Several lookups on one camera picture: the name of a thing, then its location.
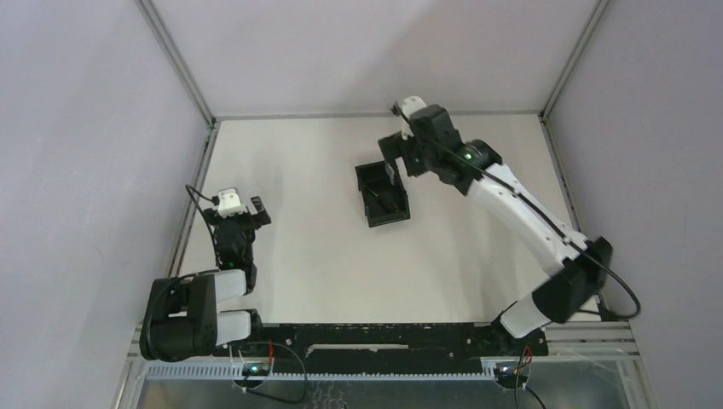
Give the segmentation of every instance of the robotic arm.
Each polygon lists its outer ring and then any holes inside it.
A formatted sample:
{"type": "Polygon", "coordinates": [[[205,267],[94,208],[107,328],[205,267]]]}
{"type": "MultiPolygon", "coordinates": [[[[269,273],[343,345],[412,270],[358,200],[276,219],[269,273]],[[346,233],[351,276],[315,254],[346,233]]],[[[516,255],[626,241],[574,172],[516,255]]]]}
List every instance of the robotic arm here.
{"type": "Polygon", "coordinates": [[[566,322],[602,287],[606,274],[601,266],[610,263],[610,243],[603,238],[591,241],[563,224],[529,194],[489,145],[462,142],[444,108],[411,96],[392,112],[404,119],[402,131],[379,140],[391,182],[400,157],[409,176],[437,174],[441,182],[500,218],[550,276],[495,319],[491,327],[500,341],[511,343],[551,322],[566,322]]]}

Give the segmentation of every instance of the white wall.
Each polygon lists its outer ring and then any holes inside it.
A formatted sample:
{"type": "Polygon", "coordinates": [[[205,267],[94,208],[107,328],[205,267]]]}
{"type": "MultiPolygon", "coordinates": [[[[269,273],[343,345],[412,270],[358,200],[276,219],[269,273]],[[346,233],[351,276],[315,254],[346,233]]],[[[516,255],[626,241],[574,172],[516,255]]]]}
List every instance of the white wall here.
{"type": "Polygon", "coordinates": [[[223,115],[539,112],[595,0],[157,0],[223,115]]]}
{"type": "Polygon", "coordinates": [[[130,0],[0,6],[0,406],[108,407],[205,125],[130,0]]]}
{"type": "Polygon", "coordinates": [[[662,408],[723,405],[721,19],[718,0],[615,2],[552,115],[583,227],[643,303],[662,408]]]}

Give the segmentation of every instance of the floor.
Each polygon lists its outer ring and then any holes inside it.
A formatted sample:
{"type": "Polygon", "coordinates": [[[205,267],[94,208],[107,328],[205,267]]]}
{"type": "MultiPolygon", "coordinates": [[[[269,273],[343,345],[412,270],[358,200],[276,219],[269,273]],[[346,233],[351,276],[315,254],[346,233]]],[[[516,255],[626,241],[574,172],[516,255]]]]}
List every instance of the floor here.
{"type": "MultiPolygon", "coordinates": [[[[535,115],[453,121],[570,222],[535,115]]],[[[260,196],[272,219],[254,244],[256,289],[222,309],[255,308],[267,323],[484,322],[547,278],[505,225],[433,174],[402,177],[410,220],[368,227],[354,167],[381,160],[376,141],[400,127],[392,117],[221,123],[203,193],[237,187],[247,205],[260,196]]],[[[212,267],[195,217],[182,274],[212,267]]]]}

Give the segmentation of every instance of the white tabletop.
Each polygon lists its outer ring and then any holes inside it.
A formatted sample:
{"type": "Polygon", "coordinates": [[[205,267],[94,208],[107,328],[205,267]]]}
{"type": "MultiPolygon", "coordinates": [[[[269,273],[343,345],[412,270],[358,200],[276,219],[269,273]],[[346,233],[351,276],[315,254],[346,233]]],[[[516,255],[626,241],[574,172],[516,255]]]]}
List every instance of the white tabletop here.
{"type": "MultiPolygon", "coordinates": [[[[463,140],[486,141],[570,222],[536,116],[453,121],[463,140]]],[[[249,206],[261,196],[272,219],[254,243],[256,289],[223,309],[255,308],[271,323],[491,321],[547,278],[483,207],[431,173],[407,178],[401,160],[412,217],[368,227],[354,167],[381,160],[377,140],[400,126],[398,118],[221,123],[203,193],[237,187],[249,206]]],[[[208,232],[195,217],[182,274],[212,267],[208,232]]]]}

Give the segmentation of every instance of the open black container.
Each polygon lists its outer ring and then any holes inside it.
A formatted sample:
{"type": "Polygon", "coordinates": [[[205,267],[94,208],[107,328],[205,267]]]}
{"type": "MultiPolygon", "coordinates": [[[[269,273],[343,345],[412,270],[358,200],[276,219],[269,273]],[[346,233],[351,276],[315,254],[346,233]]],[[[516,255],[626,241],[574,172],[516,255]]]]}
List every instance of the open black container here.
{"type": "Polygon", "coordinates": [[[386,174],[384,161],[360,164],[354,169],[369,227],[409,218],[407,191],[404,190],[398,173],[395,175],[395,184],[392,185],[386,174]]]}

